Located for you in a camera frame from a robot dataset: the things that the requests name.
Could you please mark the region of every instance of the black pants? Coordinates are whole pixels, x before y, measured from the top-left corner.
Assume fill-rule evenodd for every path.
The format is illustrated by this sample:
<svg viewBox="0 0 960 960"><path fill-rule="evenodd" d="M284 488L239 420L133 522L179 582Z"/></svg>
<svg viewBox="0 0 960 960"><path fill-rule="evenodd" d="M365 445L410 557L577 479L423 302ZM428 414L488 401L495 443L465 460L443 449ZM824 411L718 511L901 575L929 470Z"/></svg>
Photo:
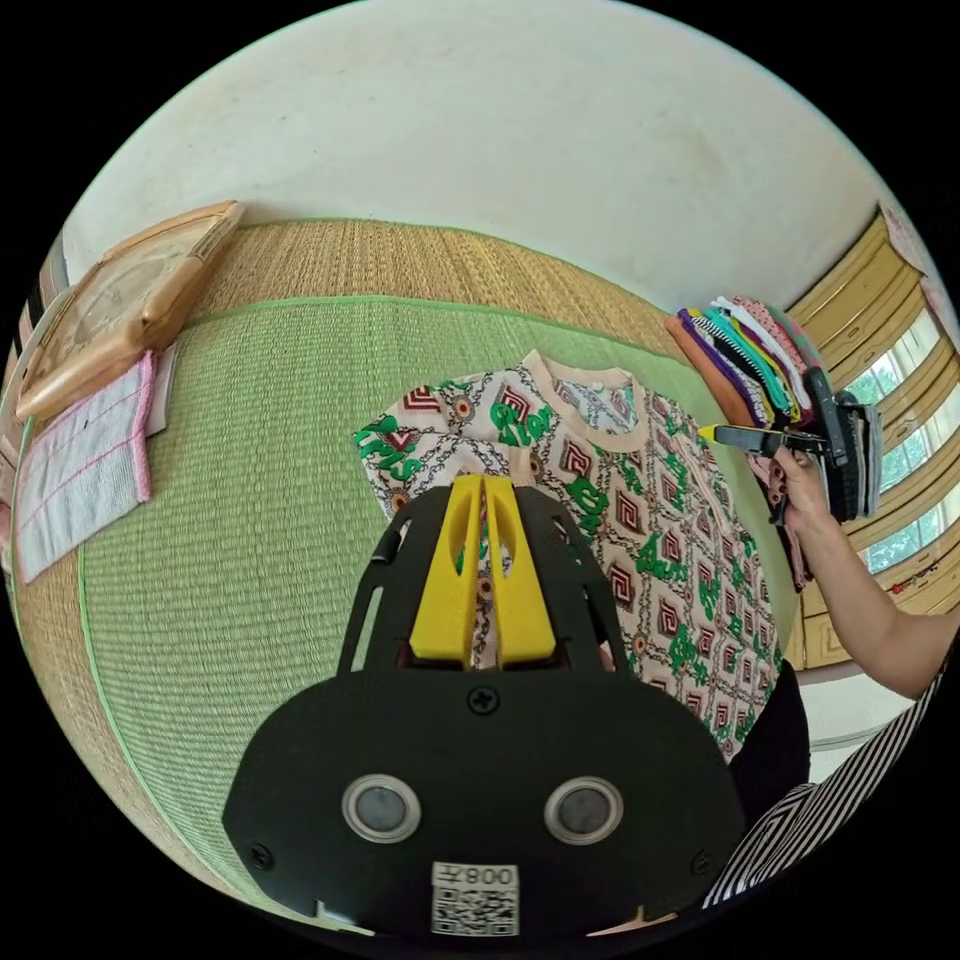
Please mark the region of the black pants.
<svg viewBox="0 0 960 960"><path fill-rule="evenodd" d="M810 780L810 730L793 667L784 661L770 700L730 761L749 830L794 787Z"/></svg>

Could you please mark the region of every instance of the hand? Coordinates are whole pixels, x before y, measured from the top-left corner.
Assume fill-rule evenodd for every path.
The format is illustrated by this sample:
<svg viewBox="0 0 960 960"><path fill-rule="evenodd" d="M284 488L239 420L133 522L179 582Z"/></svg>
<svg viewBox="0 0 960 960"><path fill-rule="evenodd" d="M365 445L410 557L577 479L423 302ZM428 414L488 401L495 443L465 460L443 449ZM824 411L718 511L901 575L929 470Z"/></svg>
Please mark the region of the hand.
<svg viewBox="0 0 960 960"><path fill-rule="evenodd" d="M804 453L793 453L786 447L777 450L774 459L787 478L786 523L801 533L830 517L830 508L823 493L820 467Z"/></svg>

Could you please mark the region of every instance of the white towel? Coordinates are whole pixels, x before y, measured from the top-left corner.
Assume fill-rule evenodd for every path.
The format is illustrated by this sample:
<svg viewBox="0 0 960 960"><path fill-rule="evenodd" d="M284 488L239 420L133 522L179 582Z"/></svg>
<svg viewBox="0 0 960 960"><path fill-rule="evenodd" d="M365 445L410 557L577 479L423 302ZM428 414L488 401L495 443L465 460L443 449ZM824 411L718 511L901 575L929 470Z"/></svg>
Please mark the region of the white towel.
<svg viewBox="0 0 960 960"><path fill-rule="evenodd" d="M97 531L150 499L144 436L152 353L65 410L33 444L17 478L16 557L29 583Z"/></svg>

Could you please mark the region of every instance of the striped clothing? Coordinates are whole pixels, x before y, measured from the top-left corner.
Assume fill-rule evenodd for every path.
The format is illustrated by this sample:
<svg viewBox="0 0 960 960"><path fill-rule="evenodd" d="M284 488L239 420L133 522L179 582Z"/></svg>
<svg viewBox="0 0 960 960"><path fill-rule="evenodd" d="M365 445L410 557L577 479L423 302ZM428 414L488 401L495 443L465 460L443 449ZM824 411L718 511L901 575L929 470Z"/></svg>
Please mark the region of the striped clothing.
<svg viewBox="0 0 960 960"><path fill-rule="evenodd" d="M702 908L714 907L792 867L840 829L903 753L937 694L948 655L926 693L878 731L822 783L791 790L737 847Z"/></svg>

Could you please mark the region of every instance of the patterned shirt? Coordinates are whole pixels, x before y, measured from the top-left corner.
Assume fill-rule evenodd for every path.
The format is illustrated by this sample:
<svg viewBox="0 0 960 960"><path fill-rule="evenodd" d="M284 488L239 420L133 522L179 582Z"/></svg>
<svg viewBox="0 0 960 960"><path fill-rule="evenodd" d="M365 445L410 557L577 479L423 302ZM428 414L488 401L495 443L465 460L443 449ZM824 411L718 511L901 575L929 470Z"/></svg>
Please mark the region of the patterned shirt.
<svg viewBox="0 0 960 960"><path fill-rule="evenodd" d="M388 516L468 473L561 501L610 580L631 669L700 718L728 762L737 754L781 655L756 544L681 407L623 370L533 352L412 390L354 440ZM474 669L496 663L485 526L479 575Z"/></svg>

